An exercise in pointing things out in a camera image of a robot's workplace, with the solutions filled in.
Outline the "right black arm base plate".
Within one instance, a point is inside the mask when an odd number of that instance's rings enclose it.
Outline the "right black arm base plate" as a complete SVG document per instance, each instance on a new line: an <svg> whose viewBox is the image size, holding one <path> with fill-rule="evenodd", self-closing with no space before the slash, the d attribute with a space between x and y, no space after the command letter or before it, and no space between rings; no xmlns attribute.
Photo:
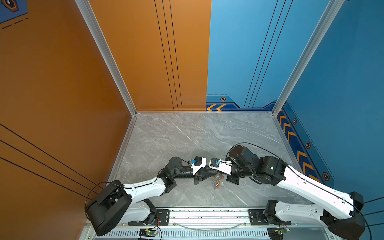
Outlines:
<svg viewBox="0 0 384 240"><path fill-rule="evenodd" d="M284 222L278 219L276 216L266 216L264 210L261 209L250 209L248 210L249 220L252 226L263 226L263 225L273 225L273 226L290 226L291 221Z"/></svg>

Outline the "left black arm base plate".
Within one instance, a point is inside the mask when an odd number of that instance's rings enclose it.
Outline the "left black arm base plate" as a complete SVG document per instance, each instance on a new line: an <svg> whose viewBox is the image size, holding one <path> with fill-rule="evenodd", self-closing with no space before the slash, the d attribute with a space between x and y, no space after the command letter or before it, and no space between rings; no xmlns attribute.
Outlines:
<svg viewBox="0 0 384 240"><path fill-rule="evenodd" d="M168 226L170 210L156 210L151 212L143 221L131 221L129 226Z"/></svg>

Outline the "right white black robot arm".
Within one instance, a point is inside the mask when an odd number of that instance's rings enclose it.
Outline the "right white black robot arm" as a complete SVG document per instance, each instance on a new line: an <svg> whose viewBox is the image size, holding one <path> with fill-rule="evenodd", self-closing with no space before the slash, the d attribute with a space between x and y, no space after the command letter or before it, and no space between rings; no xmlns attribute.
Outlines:
<svg viewBox="0 0 384 240"><path fill-rule="evenodd" d="M230 177L250 178L259 185L286 189L310 201L300 205L269 200L263 211L266 224L309 223L346 240L358 240L366 230L361 213L364 198L357 192L334 190L295 170L273 153L258 157L241 145L232 147L225 160L231 165Z"/></svg>

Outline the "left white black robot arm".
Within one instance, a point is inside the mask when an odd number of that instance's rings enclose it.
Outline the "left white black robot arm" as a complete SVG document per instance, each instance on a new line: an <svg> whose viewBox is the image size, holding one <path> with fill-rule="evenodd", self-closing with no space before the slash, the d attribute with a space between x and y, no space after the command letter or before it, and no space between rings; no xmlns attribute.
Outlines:
<svg viewBox="0 0 384 240"><path fill-rule="evenodd" d="M199 182L214 176L217 171L207 165L207 160L196 157L183 165L184 160L173 157L159 170L156 177L135 184L123 184L119 180L107 186L85 206L85 214L96 235L104 236L123 223L157 225L157 209L150 201L169 193L176 179L193 179Z"/></svg>

